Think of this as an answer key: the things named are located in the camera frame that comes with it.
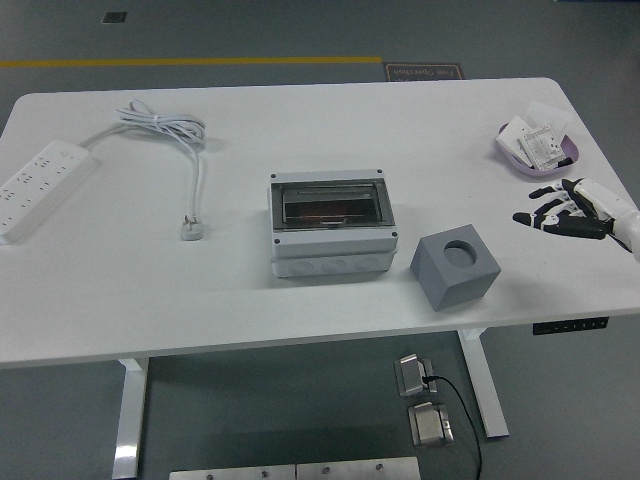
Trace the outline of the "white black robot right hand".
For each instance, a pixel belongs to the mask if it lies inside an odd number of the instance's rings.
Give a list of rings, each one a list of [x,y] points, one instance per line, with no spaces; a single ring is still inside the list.
[[[549,200],[534,212],[516,212],[512,219],[549,234],[602,240],[609,236],[639,258],[639,210],[589,178],[563,178],[529,194]]]

